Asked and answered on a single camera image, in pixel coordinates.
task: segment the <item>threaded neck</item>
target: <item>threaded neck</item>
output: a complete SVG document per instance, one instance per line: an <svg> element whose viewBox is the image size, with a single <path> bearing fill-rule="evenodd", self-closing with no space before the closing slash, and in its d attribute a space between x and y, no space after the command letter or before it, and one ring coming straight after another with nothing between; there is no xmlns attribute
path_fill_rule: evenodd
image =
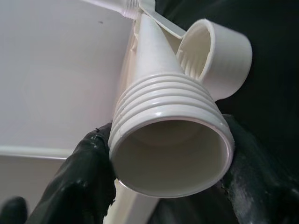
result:
<svg viewBox="0 0 299 224"><path fill-rule="evenodd" d="M129 19L135 20L138 15L140 0L127 0L126 8L123 10L122 15Z"/></svg>

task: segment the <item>white plastic funnel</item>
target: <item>white plastic funnel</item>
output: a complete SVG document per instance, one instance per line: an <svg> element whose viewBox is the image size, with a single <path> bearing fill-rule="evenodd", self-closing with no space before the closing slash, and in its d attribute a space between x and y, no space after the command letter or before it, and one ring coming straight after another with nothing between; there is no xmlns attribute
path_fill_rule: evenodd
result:
<svg viewBox="0 0 299 224"><path fill-rule="evenodd" d="M246 36L209 20L195 22L178 48L186 75L197 79L214 101L230 97L244 83L252 49Z"/></svg>
<svg viewBox="0 0 299 224"><path fill-rule="evenodd" d="M155 74L184 74L184 71L160 27L143 14L134 80Z"/></svg>
<svg viewBox="0 0 299 224"><path fill-rule="evenodd" d="M185 75L160 27L142 15L135 82L121 95L109 157L125 186L160 198L195 194L228 170L234 141L201 83Z"/></svg>

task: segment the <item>dark fabric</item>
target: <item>dark fabric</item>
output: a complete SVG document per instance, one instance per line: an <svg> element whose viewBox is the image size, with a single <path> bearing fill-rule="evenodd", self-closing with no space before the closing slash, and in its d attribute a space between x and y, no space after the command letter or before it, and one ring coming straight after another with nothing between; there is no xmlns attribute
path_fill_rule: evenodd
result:
<svg viewBox="0 0 299 224"><path fill-rule="evenodd" d="M249 76L237 93L217 105L299 182L299 1L156 0L156 11L185 30L207 18L249 38Z"/></svg>
<svg viewBox="0 0 299 224"><path fill-rule="evenodd" d="M192 196L162 199L149 224L299 223L296 181L250 132L232 116L224 117L236 147L223 180Z"/></svg>
<svg viewBox="0 0 299 224"><path fill-rule="evenodd" d="M237 223L220 184L193 196L160 200L148 221L148 224Z"/></svg>

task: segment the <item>gloved hand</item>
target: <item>gloved hand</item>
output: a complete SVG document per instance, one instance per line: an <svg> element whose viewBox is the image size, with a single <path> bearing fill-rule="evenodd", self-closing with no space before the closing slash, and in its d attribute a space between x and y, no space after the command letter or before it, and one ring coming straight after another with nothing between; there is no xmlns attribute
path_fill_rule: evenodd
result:
<svg viewBox="0 0 299 224"><path fill-rule="evenodd" d="M110 129L111 123L106 124L79 142L47 186L27 224L103 222L115 198L115 175L107 145Z"/></svg>

